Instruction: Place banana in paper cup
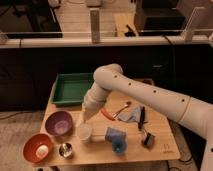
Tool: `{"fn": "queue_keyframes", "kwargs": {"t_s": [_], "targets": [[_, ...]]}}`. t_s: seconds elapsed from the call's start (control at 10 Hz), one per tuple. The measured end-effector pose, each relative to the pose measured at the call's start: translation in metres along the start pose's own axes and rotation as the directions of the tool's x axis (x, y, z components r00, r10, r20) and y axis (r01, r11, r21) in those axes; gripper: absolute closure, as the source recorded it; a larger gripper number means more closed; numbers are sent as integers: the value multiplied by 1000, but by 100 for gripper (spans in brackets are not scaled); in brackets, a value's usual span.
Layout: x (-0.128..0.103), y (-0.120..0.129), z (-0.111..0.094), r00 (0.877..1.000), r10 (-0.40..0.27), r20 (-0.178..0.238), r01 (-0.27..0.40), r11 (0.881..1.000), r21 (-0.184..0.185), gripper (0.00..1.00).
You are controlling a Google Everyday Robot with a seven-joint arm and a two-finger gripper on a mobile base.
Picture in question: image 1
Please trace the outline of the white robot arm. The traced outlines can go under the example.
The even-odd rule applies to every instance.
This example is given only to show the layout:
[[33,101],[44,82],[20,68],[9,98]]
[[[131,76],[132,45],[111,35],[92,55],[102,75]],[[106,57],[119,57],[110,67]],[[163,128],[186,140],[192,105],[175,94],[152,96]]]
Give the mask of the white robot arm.
[[93,79],[82,103],[84,121],[98,113],[112,91],[119,91],[204,138],[200,171],[213,171],[213,104],[127,78],[118,64],[98,67]]

